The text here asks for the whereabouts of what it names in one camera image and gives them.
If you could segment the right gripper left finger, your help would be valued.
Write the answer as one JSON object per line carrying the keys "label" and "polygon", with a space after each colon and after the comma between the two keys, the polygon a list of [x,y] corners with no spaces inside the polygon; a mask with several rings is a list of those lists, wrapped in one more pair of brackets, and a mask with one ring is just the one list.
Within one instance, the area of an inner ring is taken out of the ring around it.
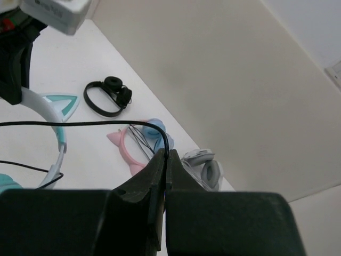
{"label": "right gripper left finger", "polygon": [[166,154],[113,190],[9,189],[1,194],[1,255],[156,255]]}

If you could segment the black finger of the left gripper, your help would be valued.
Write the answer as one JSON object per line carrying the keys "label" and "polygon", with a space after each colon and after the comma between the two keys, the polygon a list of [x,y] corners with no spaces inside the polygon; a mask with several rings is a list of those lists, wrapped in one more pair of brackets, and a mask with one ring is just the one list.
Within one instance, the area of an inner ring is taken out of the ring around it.
{"label": "black finger of the left gripper", "polygon": [[47,26],[30,24],[1,33],[1,98],[17,105],[22,89],[29,88],[33,43]]}

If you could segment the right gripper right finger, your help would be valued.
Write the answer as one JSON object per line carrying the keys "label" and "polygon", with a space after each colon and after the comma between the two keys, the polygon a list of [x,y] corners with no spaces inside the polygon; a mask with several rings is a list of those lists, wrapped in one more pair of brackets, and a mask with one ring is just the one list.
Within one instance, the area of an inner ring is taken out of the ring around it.
{"label": "right gripper right finger", "polygon": [[293,212],[268,192],[208,192],[171,150],[166,171],[169,255],[305,255]]}

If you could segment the teal cat-ear headphones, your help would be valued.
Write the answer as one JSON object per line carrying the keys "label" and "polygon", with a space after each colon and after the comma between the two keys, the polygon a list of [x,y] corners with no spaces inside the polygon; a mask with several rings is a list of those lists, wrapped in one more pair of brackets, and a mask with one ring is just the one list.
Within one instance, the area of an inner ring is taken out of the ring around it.
{"label": "teal cat-ear headphones", "polygon": [[[1,98],[12,105],[21,104],[39,114],[48,123],[56,124],[65,123],[74,114],[80,101],[79,96],[75,94],[38,94],[23,86],[14,88],[12,92],[1,92]],[[58,142],[59,155],[56,163],[51,165],[49,170],[11,161],[1,161],[3,164],[16,165],[46,173],[45,178],[38,186],[39,189],[52,189],[55,183],[63,178],[60,169],[64,155],[67,152],[66,131],[62,126],[52,126],[52,129]]]}

